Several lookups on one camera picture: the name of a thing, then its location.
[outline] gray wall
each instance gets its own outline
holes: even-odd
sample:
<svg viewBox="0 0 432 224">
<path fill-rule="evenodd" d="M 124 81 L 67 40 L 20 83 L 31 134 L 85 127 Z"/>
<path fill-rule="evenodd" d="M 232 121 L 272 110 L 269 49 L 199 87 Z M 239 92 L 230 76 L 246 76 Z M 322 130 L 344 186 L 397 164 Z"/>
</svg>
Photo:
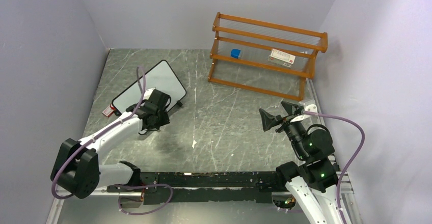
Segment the gray wall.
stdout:
<svg viewBox="0 0 432 224">
<path fill-rule="evenodd" d="M 432 223 L 432 0 L 336 0 L 315 85 L 325 113 L 358 122 L 349 175 L 364 223 Z M 344 165 L 360 140 L 326 120 Z"/>
<path fill-rule="evenodd" d="M 83 0 L 107 47 L 206 48 L 217 12 L 318 30 L 334 0 Z"/>
<path fill-rule="evenodd" d="M 107 50 L 81 0 L 0 3 L 0 223 L 45 223 L 57 151 L 82 136 Z"/>
</svg>

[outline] purple cable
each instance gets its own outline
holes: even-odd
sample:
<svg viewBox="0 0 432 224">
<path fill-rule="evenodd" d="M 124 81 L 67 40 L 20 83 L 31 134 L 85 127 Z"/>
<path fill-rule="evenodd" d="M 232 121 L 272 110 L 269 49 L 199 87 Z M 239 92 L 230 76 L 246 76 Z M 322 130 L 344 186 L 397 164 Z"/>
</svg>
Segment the purple cable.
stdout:
<svg viewBox="0 0 432 224">
<path fill-rule="evenodd" d="M 141 71 L 141 73 L 143 74 L 143 85 L 141 86 L 140 83 L 140 78 L 138 76 L 138 71 Z M 141 91 L 141 97 L 140 100 L 138 101 L 137 105 L 135 106 L 135 108 L 133 109 L 132 113 L 126 117 L 123 122 L 129 120 L 132 118 L 133 115 L 135 115 L 135 113 L 137 112 L 137 109 L 140 107 L 141 103 L 143 102 L 144 99 L 144 93 L 145 93 L 145 87 L 146 87 L 146 76 L 145 76 L 145 72 L 142 66 L 138 66 L 137 67 L 137 82 L 138 82 L 138 86 L 140 87 L 140 91 Z M 101 136 L 105 135 L 107 132 L 111 131 L 113 128 L 115 128 L 116 126 L 120 125 L 122 122 L 117 121 L 114 124 L 111 124 L 110 126 L 108 126 L 107 128 L 105 128 L 103 131 L 101 131 L 100 133 L 98 133 L 97 135 L 95 135 L 92 139 L 88 140 L 87 142 L 85 142 L 83 145 L 81 145 L 75 152 L 72 153 L 72 155 L 65 161 L 65 163 L 62 165 L 62 167 L 60 167 L 59 171 L 57 172 L 56 176 L 54 177 L 54 179 L 52 180 L 52 185 L 51 185 L 51 193 L 52 195 L 59 200 L 64 200 L 64 199 L 68 199 L 70 197 L 73 196 L 73 194 L 70 195 L 65 195 L 65 196 L 60 196 L 57 194 L 57 182 L 60 178 L 60 175 L 63 173 L 63 171 L 65 170 L 65 168 L 67 167 L 68 164 L 70 164 L 72 162 L 72 160 L 78 155 L 78 153 L 81 152 L 81 150 L 83 150 L 85 147 L 87 147 L 88 145 L 90 145 L 91 143 L 94 143 L 98 138 L 100 138 Z"/>
<path fill-rule="evenodd" d="M 363 128 L 359 124 L 355 123 L 352 120 L 346 119 L 344 117 L 333 116 L 333 115 L 326 115 L 326 114 L 319 114 L 319 113 L 314 113 L 314 112 L 309 112 L 309 111 L 304 111 L 303 113 L 305 115 L 320 116 L 320 117 L 331 118 L 331 119 L 336 119 L 336 120 L 348 122 L 348 123 L 352 124 L 353 126 L 357 127 L 357 129 L 360 131 L 360 133 L 362 135 L 362 139 L 360 140 L 359 146 L 357 147 L 356 151 L 351 156 L 351 158 L 348 160 L 348 163 L 346 163 L 345 167 L 342 169 L 342 171 L 340 173 L 340 177 L 339 177 L 338 183 L 337 183 L 337 187 L 336 187 L 336 199 L 337 199 L 339 213 L 340 213 L 340 216 L 342 217 L 343 223 L 346 224 L 346 219 L 345 219 L 345 216 L 343 215 L 343 212 L 342 212 L 341 206 L 340 206 L 340 187 L 341 187 L 341 183 L 342 183 L 342 176 L 345 174 L 345 172 L 348 169 L 349 165 L 353 162 L 353 160 L 359 154 L 360 150 L 363 147 L 363 144 L 364 144 L 364 141 L 365 141 L 364 130 L 363 130 Z"/>
<path fill-rule="evenodd" d="M 127 189 L 127 190 L 143 189 L 143 188 L 148 188 L 148 187 L 167 187 L 167 188 L 170 189 L 170 196 L 168 197 L 168 199 L 167 199 L 167 201 L 166 201 L 165 203 L 163 203 L 161 206 L 157 207 L 157 208 L 154 209 L 154 210 L 150 210 L 150 211 L 142 212 L 142 213 L 133 213 L 133 212 L 125 211 L 125 210 L 122 209 L 122 207 L 121 207 L 121 204 L 120 204 L 120 198 L 119 198 L 119 201 L 118 201 L 119 211 L 121 211 L 121 212 L 123 212 L 123 213 L 125 213 L 125 214 L 127 214 L 127 215 L 147 215 L 147 214 L 151 214 L 151 213 L 153 213 L 153 212 L 156 212 L 156 211 L 162 209 L 163 207 L 165 207 L 165 206 L 166 206 L 166 205 L 171 201 L 171 199 L 172 199 L 172 197 L 173 197 L 173 194 L 174 194 L 174 190 L 173 190 L 173 188 L 172 188 L 170 185 L 168 185 L 168 184 L 163 184 L 163 183 L 160 183 L 160 184 L 152 184 L 152 185 L 147 185 L 147 186 L 138 186 L 138 187 L 131 187 L 131 186 L 125 186 L 125 185 L 119 185 L 119 184 L 114 185 L 114 186 L 115 186 L 115 187 L 122 187 L 122 188 Z"/>
</svg>

